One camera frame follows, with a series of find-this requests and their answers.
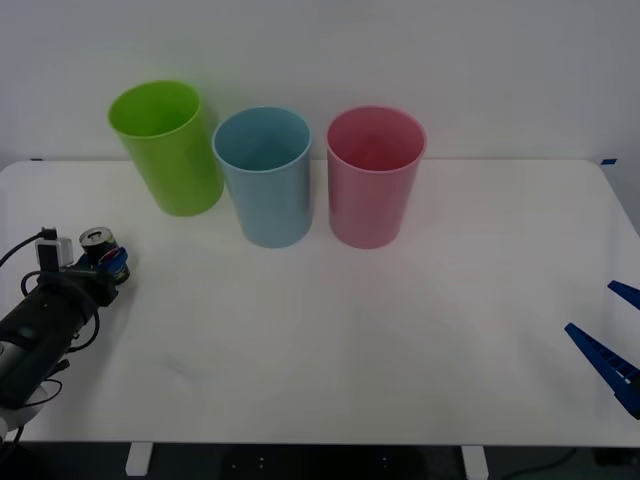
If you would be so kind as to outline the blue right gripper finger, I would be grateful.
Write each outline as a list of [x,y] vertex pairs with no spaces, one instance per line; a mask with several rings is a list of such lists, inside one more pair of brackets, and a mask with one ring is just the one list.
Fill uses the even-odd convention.
[[632,306],[640,306],[640,290],[618,281],[611,281],[607,288]]
[[564,330],[613,391],[618,402],[633,418],[638,419],[639,369],[573,323],[567,324]]

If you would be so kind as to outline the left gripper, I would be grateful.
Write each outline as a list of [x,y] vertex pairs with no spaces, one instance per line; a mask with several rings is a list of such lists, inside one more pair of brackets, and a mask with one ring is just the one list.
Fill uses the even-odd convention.
[[39,273],[39,282],[84,305],[107,307],[118,296],[111,276],[130,275],[127,260],[124,247],[107,252],[98,263],[106,273],[91,268],[88,256],[83,254],[74,266]]

